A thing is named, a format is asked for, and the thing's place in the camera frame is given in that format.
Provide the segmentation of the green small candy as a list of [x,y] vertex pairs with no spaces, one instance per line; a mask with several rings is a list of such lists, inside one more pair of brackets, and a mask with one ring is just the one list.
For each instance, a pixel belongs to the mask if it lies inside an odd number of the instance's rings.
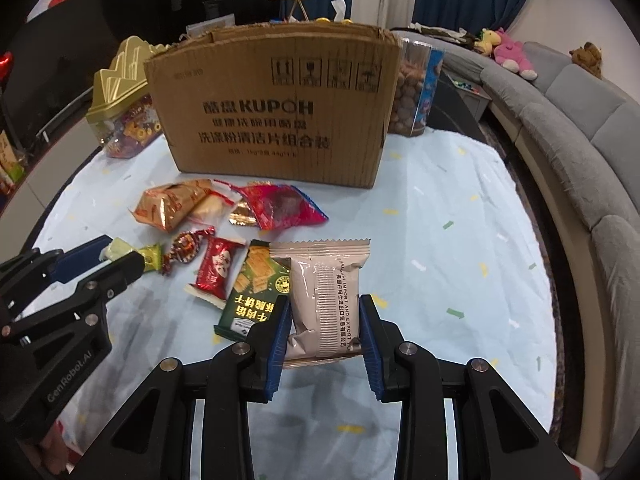
[[137,252],[138,254],[142,255],[144,259],[145,272],[162,272],[163,251],[161,244],[135,248],[121,238],[114,238],[114,240],[112,240],[110,244],[108,244],[101,250],[99,259],[101,261],[115,261],[119,258],[122,258],[123,256],[128,255],[130,252]]

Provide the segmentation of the red twisted candy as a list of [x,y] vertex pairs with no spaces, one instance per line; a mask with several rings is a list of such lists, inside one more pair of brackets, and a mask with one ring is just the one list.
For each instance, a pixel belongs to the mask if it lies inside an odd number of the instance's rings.
[[213,226],[207,229],[179,233],[172,241],[168,252],[163,255],[160,273],[168,275],[175,262],[187,264],[193,261],[200,252],[204,240],[209,240],[215,234],[216,229]]

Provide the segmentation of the gold orange snack packet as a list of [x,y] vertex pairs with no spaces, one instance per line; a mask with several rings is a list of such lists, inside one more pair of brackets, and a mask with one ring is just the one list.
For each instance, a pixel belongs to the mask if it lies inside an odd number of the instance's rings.
[[213,189],[209,179],[194,179],[145,190],[131,211],[137,222],[173,231]]

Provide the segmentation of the red small snack packet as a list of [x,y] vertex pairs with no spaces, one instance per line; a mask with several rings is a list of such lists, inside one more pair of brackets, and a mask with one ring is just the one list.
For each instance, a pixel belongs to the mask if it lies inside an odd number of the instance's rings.
[[244,240],[212,237],[207,243],[195,283],[186,284],[183,290],[222,310],[227,303],[227,285],[234,256],[244,247]]

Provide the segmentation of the green cracker packet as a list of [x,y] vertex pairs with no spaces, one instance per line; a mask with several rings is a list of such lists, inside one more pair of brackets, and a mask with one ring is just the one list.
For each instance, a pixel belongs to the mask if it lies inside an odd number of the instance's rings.
[[252,240],[214,331],[218,336],[241,341],[257,323],[267,322],[279,296],[288,296],[291,259],[273,259],[271,247]]

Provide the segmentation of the beige snack packet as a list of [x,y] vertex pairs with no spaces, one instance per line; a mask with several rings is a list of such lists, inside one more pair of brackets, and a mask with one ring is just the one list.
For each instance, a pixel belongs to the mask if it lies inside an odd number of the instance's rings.
[[359,337],[359,271],[370,240],[274,242],[273,259],[288,259],[294,332],[285,359],[307,363],[354,356]]

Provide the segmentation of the red pink snack bag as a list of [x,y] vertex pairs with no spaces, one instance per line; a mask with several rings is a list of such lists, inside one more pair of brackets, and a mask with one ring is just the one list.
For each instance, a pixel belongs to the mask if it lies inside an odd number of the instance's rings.
[[232,185],[264,231],[282,231],[294,226],[318,226],[329,217],[299,188],[289,184]]

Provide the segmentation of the clear bag pale biscuit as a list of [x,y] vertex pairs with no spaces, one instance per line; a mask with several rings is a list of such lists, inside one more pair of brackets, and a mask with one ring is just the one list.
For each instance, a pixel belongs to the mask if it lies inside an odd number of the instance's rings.
[[241,195],[228,185],[210,181],[210,191],[189,212],[186,220],[200,226],[219,226],[239,203]]

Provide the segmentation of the small gold candy packet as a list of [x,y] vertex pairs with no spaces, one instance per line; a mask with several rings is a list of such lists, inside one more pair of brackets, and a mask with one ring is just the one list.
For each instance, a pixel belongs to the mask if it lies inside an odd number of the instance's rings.
[[257,226],[257,220],[250,208],[250,205],[245,200],[240,200],[230,212],[228,217],[232,226]]

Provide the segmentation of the gold lid candy jar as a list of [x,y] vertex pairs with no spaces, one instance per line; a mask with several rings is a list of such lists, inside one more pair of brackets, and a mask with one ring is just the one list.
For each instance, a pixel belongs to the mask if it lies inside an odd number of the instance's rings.
[[167,50],[137,36],[124,40],[110,66],[94,74],[86,119],[105,155],[130,159],[163,133],[146,80],[144,63]]

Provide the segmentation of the light patterned table cloth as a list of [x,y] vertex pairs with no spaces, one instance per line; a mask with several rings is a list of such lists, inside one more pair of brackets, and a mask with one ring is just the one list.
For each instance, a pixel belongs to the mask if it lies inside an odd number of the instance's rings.
[[[461,134],[390,136],[370,190],[305,184],[325,224],[284,240],[370,243],[359,275],[380,315],[434,356],[494,366],[539,420],[553,418],[551,287],[515,184],[499,155]],[[107,307],[113,349],[61,414],[65,440],[88,448],[161,359],[203,361],[224,348],[218,310],[186,291],[198,264],[144,274]],[[400,408],[375,399],[362,359],[286,370],[250,408],[261,479],[393,477]]]

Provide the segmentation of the red heart balloon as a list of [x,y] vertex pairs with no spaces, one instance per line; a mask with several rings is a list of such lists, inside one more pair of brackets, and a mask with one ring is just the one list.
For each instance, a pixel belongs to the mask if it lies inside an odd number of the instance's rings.
[[0,84],[5,84],[14,66],[14,56],[11,52],[6,52],[0,56]]

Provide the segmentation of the black television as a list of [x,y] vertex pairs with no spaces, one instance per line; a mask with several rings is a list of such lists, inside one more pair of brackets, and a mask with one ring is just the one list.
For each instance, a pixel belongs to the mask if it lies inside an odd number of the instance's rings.
[[66,0],[26,23],[7,49],[14,66],[3,93],[11,131],[23,150],[66,105],[89,89],[122,41],[172,44],[190,25],[232,15],[235,24],[269,22],[270,0]]

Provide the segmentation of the brown cardboard box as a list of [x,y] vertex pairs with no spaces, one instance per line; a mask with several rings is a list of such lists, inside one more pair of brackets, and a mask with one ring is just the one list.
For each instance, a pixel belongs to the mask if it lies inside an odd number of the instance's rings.
[[175,44],[144,69],[180,171],[372,188],[400,57],[375,26],[264,23]]

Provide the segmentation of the grey sectional sofa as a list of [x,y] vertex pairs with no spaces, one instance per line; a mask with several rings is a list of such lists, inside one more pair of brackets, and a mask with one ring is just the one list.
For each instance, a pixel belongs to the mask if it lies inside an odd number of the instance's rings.
[[575,297],[563,330],[584,349],[565,403],[579,428],[565,446],[610,476],[639,433],[638,104],[535,41],[523,46],[531,81],[452,42],[434,46],[448,70],[488,93],[551,214],[570,272],[556,284]]

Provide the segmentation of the grey toy bin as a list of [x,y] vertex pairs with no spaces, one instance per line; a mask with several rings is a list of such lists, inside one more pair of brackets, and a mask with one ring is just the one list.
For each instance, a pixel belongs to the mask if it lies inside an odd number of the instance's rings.
[[444,74],[454,86],[474,119],[480,122],[491,102],[489,94],[479,84],[454,73],[452,70],[444,70]]

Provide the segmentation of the clear nut canister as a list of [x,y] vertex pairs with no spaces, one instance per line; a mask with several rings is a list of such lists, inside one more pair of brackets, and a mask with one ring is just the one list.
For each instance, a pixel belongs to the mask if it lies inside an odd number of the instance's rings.
[[387,132],[400,136],[423,133],[442,70],[444,52],[425,41],[401,37],[401,61]]

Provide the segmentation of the pink plush toy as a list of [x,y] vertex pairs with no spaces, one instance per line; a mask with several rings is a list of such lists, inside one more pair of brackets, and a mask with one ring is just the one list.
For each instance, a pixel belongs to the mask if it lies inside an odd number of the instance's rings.
[[521,41],[513,40],[502,28],[497,30],[500,44],[494,47],[492,55],[495,61],[511,73],[520,75],[527,81],[534,81],[538,74],[527,58]]

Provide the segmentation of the brown plush toy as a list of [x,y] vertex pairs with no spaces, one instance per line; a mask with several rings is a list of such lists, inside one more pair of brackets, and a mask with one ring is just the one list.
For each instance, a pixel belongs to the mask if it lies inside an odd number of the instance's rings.
[[570,50],[572,62],[586,70],[598,79],[602,78],[602,53],[600,49],[590,41],[582,47]]

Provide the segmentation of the yellow plush toy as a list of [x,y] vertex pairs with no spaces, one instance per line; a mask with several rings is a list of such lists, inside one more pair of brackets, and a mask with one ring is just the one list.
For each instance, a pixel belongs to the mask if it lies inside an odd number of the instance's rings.
[[498,32],[491,29],[483,28],[480,32],[480,39],[474,42],[474,51],[480,55],[490,58],[495,47],[500,46],[502,39]]

